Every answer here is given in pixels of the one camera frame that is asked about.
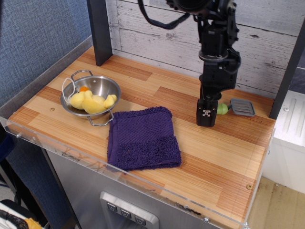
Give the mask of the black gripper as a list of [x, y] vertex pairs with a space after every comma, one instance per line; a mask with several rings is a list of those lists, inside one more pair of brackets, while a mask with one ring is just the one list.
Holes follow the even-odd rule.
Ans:
[[222, 98], [221, 90], [216, 86], [201, 84], [200, 99], [197, 101], [196, 123], [198, 126], [215, 125], [218, 109], [218, 100]]

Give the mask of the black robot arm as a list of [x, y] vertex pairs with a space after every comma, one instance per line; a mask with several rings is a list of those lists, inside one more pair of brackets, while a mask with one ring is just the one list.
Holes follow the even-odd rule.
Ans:
[[233, 49], [239, 29], [235, 22], [236, 3], [232, 0], [168, 0], [171, 8], [193, 15], [197, 22], [203, 60], [197, 102], [198, 126], [213, 127], [221, 93], [235, 88], [241, 65], [239, 52]]

